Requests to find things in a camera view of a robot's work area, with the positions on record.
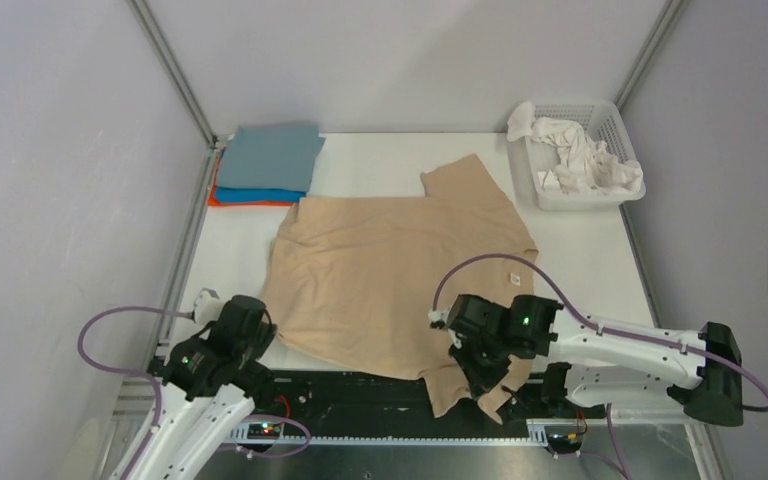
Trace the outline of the right aluminium frame post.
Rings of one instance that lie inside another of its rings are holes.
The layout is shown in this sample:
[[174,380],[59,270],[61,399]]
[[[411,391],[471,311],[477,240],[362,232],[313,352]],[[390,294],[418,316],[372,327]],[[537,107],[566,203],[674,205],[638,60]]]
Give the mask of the right aluminium frame post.
[[688,0],[664,2],[628,75],[615,96],[614,104],[620,112],[624,112],[631,103],[689,5],[690,1]]

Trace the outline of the aluminium frame post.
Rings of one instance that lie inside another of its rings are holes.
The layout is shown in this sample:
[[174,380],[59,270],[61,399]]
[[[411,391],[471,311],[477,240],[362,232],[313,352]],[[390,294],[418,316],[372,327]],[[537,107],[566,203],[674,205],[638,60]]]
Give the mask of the aluminium frame post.
[[213,148],[218,142],[217,134],[211,127],[204,110],[197,100],[184,69],[178,61],[150,3],[146,0],[127,0],[126,3],[170,80],[184,109],[196,126],[200,137],[208,147]]
[[614,104],[620,112],[624,112],[631,103],[689,5],[690,1],[688,0],[664,2],[628,75],[615,96]]

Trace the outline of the right small circuit board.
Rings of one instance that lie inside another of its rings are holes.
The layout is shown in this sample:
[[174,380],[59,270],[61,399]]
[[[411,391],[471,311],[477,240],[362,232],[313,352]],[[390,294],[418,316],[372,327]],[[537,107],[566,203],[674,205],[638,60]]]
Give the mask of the right small circuit board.
[[583,444],[585,434],[567,433],[567,434],[549,434],[547,438],[547,448],[559,456],[576,455]]

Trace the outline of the small circuit board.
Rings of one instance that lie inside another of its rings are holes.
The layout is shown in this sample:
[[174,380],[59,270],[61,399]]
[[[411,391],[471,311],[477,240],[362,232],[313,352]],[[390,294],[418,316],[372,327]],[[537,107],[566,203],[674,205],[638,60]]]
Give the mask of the small circuit board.
[[547,448],[559,456],[576,455],[583,444],[585,434],[567,433],[567,434],[549,434],[547,438]]
[[281,438],[282,423],[258,422],[250,423],[247,427],[246,438],[248,440],[277,440]]

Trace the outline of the bright blue folded t shirt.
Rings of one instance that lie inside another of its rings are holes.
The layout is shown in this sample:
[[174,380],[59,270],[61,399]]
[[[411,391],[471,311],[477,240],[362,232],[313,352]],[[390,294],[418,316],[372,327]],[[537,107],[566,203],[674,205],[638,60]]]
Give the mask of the bright blue folded t shirt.
[[292,205],[307,193],[282,189],[214,188],[209,203],[214,206],[235,205]]

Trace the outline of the grey-blue folded t shirt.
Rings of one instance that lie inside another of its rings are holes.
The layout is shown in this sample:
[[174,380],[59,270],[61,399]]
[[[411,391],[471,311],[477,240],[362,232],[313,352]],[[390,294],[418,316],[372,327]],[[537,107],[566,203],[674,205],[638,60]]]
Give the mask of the grey-blue folded t shirt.
[[312,124],[239,127],[220,160],[217,186],[306,192],[325,141]]

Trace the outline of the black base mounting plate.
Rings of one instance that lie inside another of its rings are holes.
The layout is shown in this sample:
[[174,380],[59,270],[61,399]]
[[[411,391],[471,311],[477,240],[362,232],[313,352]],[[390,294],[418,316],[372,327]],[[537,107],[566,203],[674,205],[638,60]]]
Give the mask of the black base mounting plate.
[[544,440],[531,421],[604,418],[602,406],[583,409],[543,394],[540,378],[527,382],[500,407],[499,422],[471,399],[461,399],[437,418],[423,381],[334,371],[278,372],[256,414],[284,416],[303,424],[312,441],[332,443]]

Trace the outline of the beige t shirt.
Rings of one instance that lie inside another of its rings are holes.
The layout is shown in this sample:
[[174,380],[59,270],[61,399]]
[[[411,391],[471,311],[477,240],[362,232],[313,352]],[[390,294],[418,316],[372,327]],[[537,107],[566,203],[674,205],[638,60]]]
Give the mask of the beige t shirt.
[[432,310],[461,294],[507,305],[535,290],[538,248],[476,155],[420,177],[421,197],[300,201],[260,292],[280,340],[334,365],[425,383],[435,417],[469,396]]

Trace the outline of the orange folded t shirt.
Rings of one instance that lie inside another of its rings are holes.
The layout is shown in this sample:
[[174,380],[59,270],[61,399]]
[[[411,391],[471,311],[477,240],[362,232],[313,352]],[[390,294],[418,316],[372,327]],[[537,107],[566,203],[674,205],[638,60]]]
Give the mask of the orange folded t shirt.
[[306,196],[305,192],[280,189],[228,189],[218,186],[218,174],[225,153],[221,149],[213,168],[207,205],[214,208],[237,206],[289,207]]

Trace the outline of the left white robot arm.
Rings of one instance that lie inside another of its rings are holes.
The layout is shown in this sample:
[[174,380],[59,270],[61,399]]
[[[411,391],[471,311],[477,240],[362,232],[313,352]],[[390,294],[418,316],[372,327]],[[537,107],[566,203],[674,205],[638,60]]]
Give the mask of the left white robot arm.
[[277,333],[265,303],[206,290],[192,319],[198,331],[167,355],[160,398],[111,478],[192,479],[237,424],[273,408],[274,374],[259,361]]

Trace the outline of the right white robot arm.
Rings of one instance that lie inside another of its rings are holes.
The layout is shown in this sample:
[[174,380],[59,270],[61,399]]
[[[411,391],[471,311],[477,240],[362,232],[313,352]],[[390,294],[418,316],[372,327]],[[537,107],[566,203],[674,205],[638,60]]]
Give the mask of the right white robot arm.
[[518,295],[503,306],[461,294],[430,324],[449,333],[449,354],[464,372],[473,397],[495,388],[515,359],[546,361],[539,398],[558,418],[577,408],[679,408],[715,426],[744,422],[741,352],[730,327],[702,330],[644,328],[598,317],[581,322],[556,300]]

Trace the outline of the left small circuit board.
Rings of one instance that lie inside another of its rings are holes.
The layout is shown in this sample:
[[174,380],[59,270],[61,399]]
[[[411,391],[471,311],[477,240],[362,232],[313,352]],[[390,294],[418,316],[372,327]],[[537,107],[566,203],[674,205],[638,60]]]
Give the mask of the left small circuit board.
[[282,423],[258,422],[250,423],[247,427],[246,438],[248,440],[277,440],[281,438]]

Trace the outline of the left aluminium frame post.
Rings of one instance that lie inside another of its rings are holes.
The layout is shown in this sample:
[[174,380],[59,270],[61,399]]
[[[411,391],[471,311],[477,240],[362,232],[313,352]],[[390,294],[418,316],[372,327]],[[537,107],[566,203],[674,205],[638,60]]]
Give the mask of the left aluminium frame post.
[[184,69],[178,61],[150,3],[146,0],[127,0],[126,3],[170,80],[184,109],[196,126],[200,137],[208,147],[213,148],[218,142],[217,134],[211,127],[204,110],[197,100]]

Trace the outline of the front aluminium rail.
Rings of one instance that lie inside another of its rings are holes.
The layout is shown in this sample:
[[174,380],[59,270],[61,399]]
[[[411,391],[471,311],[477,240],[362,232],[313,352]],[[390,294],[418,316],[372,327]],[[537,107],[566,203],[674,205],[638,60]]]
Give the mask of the front aluminium rail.
[[[256,403],[256,414],[289,416],[311,433],[318,445],[479,445],[545,443],[538,433],[543,426],[554,431],[572,426],[582,407],[550,400],[544,374],[538,373],[499,409],[502,424],[490,419],[471,399],[462,399],[444,416],[435,418],[421,380],[407,381],[334,371],[277,372],[266,385],[266,397]],[[126,380],[114,408],[119,421],[151,420],[152,387],[144,381]],[[615,406],[615,425],[702,425],[684,415],[678,405]],[[231,443],[258,445],[281,439],[302,443],[303,433],[288,426],[278,433],[245,423],[229,429]]]

